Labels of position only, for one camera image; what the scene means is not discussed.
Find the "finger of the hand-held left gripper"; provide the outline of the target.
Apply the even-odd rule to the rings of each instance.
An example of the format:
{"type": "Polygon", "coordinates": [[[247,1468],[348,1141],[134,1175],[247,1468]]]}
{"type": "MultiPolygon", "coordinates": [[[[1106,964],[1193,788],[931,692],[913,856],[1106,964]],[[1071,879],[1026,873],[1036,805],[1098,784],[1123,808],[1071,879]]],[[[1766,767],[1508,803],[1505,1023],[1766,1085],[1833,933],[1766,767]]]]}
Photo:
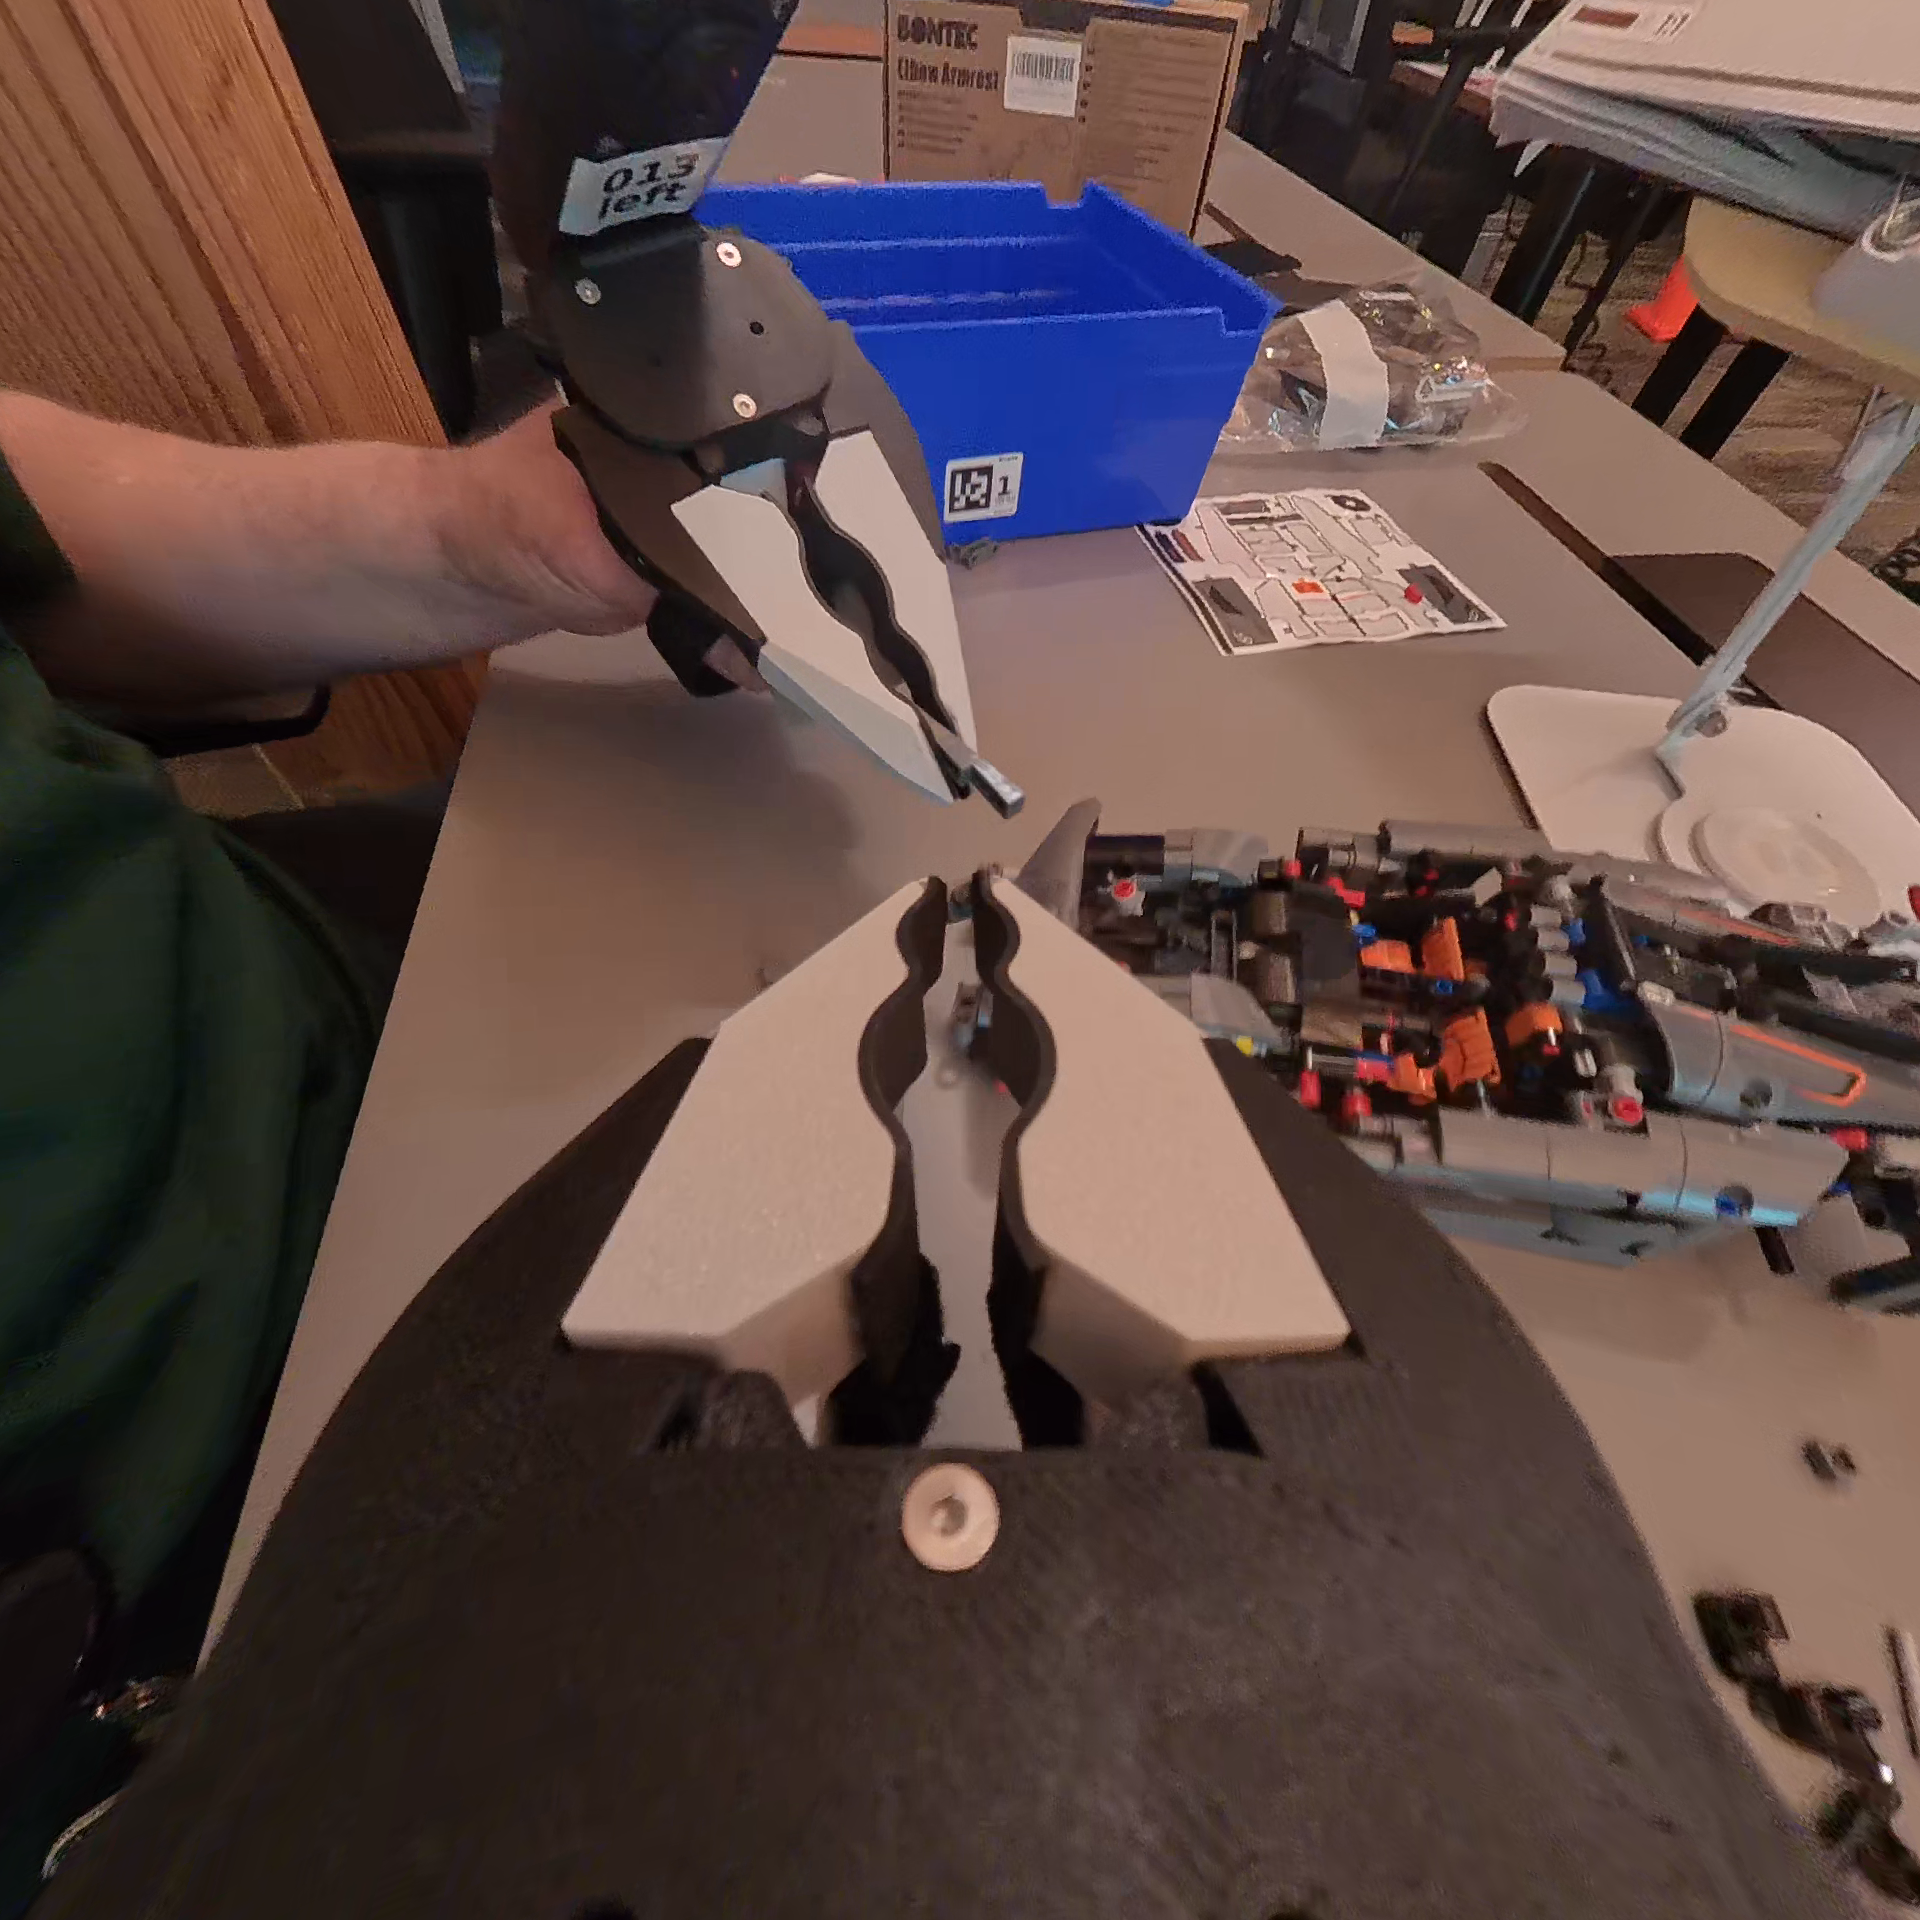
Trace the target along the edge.
{"type": "Polygon", "coordinates": [[[853,630],[878,689],[919,725],[941,766],[975,763],[970,671],[948,567],[876,435],[827,441],[790,484],[806,577],[853,630]]]}
{"type": "Polygon", "coordinates": [[[757,489],[748,486],[745,473],[735,473],[674,508],[682,529],[750,620],[748,647],[759,676],[774,695],[838,732],[919,792],[941,805],[963,800],[931,756],[914,718],[878,689],[853,630],[811,588],[790,519],[793,503],[774,499],[774,480],[786,480],[786,468],[762,468],[767,477],[757,489]]]}

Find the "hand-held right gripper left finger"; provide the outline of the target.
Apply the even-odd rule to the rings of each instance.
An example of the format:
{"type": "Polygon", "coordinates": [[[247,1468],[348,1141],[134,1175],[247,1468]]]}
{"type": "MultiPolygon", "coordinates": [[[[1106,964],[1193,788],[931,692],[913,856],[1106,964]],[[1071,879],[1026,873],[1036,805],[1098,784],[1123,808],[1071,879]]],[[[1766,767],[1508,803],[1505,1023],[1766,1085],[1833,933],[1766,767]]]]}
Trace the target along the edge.
{"type": "Polygon", "coordinates": [[[722,1022],[559,1329],[724,1369],[901,1369],[921,1312],[906,1093],[948,894],[909,881],[722,1022]]]}

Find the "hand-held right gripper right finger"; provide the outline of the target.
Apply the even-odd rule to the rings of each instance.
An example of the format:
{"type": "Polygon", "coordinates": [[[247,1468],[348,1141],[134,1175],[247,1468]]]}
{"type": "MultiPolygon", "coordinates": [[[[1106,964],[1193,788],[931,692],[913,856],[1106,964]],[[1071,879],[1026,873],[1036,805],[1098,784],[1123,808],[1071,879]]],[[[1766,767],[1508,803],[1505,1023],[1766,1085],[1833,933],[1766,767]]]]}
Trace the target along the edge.
{"type": "Polygon", "coordinates": [[[995,1303],[1049,1369],[1340,1348],[1351,1324],[1198,1029],[1006,878],[975,878],[982,1055],[1014,1101],[995,1303]]]}

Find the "grey and orange lego car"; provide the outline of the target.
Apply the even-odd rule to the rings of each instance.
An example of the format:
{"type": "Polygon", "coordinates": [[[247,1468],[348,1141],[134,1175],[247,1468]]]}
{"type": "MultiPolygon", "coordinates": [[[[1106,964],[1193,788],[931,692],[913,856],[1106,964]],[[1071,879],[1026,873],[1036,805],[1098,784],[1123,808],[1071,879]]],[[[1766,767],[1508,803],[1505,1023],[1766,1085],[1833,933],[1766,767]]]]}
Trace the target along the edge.
{"type": "Polygon", "coordinates": [[[1641,1263],[1753,1235],[1918,1308],[1916,921],[1526,828],[1101,831],[1017,881],[1451,1235],[1641,1263]]]}

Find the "small lego pieces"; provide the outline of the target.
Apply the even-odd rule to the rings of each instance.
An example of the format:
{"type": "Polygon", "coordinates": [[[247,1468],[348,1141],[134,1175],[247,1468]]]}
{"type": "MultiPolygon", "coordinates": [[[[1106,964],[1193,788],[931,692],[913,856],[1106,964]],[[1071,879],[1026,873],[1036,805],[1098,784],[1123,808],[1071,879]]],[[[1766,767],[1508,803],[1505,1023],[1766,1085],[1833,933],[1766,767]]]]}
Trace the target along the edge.
{"type": "Polygon", "coordinates": [[[1718,1457],[1675,1534],[1738,1729],[1870,1915],[1916,1915],[1916,1447],[1823,1412],[1718,1457]]]}

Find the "person's left forearm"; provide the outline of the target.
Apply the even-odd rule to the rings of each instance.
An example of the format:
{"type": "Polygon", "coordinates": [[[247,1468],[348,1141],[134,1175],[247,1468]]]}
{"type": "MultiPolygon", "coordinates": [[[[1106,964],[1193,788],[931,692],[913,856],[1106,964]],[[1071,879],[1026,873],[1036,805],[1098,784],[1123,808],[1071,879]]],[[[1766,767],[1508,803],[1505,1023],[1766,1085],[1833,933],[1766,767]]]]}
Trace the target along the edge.
{"type": "Polygon", "coordinates": [[[5,392],[5,464],[71,583],[14,627],[53,692],[206,708],[507,643],[460,569],[451,448],[231,448],[5,392]]]}

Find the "person's left hand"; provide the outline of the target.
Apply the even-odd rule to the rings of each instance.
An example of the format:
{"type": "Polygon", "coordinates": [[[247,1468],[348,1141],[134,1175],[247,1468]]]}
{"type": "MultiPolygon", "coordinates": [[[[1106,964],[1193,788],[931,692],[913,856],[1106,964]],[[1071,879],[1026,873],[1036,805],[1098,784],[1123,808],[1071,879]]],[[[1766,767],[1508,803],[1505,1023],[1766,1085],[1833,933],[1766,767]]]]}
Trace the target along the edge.
{"type": "Polygon", "coordinates": [[[447,455],[439,549],[462,632],[498,648],[546,632],[610,638],[657,617],[659,589],[620,558],[559,448],[562,397],[447,455]]]}

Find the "blue plastic bin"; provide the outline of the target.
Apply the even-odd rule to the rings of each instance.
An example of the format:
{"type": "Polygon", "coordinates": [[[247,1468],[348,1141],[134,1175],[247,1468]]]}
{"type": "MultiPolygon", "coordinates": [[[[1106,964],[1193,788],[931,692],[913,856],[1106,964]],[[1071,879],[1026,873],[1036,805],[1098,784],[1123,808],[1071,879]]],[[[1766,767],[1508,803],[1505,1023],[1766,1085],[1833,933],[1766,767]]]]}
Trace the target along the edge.
{"type": "Polygon", "coordinates": [[[741,183],[913,422],[948,544],[1179,521],[1281,303],[1105,185],[741,183]]]}

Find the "white sticker sheet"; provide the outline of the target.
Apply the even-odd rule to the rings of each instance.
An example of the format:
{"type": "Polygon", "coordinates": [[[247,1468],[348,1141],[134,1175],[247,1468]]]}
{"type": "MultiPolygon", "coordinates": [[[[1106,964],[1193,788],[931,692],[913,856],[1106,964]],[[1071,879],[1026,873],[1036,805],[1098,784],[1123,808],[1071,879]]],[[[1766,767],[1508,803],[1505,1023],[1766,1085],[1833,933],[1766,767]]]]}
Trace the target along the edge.
{"type": "Polygon", "coordinates": [[[1135,529],[1225,659],[1505,629],[1484,593],[1347,486],[1199,495],[1135,529]]]}

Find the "brown cardboard box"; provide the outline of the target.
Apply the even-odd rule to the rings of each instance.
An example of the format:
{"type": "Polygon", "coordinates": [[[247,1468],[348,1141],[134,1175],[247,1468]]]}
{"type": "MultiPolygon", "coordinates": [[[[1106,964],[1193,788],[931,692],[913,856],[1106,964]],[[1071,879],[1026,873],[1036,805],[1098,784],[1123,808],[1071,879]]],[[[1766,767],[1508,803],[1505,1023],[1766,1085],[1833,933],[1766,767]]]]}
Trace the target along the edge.
{"type": "Polygon", "coordinates": [[[1245,5],[890,1],[894,183],[1105,185],[1191,232],[1231,105],[1245,5]]]}

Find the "wooden column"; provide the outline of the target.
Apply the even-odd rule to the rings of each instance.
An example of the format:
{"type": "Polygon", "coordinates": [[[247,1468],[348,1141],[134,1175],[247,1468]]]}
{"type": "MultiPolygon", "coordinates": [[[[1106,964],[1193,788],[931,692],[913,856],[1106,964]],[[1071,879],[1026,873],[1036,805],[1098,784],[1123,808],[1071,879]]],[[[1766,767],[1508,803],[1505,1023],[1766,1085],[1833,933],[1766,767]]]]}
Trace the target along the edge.
{"type": "Polygon", "coordinates": [[[3,375],[191,441],[441,445],[265,5],[3,5],[3,375]]]}

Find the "clear plastic parts bag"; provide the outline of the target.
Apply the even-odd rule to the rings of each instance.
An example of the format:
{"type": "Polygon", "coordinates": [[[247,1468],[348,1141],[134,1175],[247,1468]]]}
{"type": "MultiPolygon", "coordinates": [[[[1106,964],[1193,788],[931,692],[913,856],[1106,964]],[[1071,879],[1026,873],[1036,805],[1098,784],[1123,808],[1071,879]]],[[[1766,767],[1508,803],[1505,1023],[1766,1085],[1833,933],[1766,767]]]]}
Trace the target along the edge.
{"type": "Polygon", "coordinates": [[[1219,439],[1298,452],[1439,448],[1505,441],[1522,422],[1451,303],[1388,281],[1278,312],[1219,439]]]}

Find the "white book stand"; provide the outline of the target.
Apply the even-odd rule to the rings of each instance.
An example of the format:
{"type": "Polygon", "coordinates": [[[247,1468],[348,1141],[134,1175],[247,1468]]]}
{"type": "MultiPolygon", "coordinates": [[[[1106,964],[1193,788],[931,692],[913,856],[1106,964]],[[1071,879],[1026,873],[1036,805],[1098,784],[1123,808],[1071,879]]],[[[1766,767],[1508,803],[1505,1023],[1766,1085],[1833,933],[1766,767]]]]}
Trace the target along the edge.
{"type": "Polygon", "coordinates": [[[1489,702],[1526,811],[1559,848],[1667,856],[1743,905],[1802,900],[1845,921],[1914,912],[1916,805],[1859,745],[1811,716],[1740,703],[1738,684],[1916,452],[1916,251],[1916,183],[1846,245],[1694,204],[1684,262],[1700,310],[1873,395],[1820,516],[1679,702],[1526,684],[1489,702]]]}

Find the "person's torso in green shirt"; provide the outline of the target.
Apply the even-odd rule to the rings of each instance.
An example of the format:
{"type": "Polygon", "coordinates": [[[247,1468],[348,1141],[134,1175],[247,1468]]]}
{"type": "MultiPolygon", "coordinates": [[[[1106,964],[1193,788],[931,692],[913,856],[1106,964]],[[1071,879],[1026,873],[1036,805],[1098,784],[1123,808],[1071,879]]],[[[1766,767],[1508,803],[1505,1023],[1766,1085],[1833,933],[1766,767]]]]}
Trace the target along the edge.
{"type": "Polygon", "coordinates": [[[383,1014],[370,972],[17,639],[78,575],[5,471],[5,1915],[199,1653],[383,1014]]]}

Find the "open instruction booklet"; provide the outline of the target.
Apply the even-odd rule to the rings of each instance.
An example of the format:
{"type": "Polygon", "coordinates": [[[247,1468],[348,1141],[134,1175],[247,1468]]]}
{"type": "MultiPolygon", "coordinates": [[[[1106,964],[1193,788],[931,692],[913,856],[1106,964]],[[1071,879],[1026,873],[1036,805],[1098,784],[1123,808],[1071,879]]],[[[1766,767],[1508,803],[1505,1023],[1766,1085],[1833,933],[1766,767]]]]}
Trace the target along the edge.
{"type": "Polygon", "coordinates": [[[1916,183],[1918,5],[1565,5],[1491,129],[1851,237],[1916,183]]]}

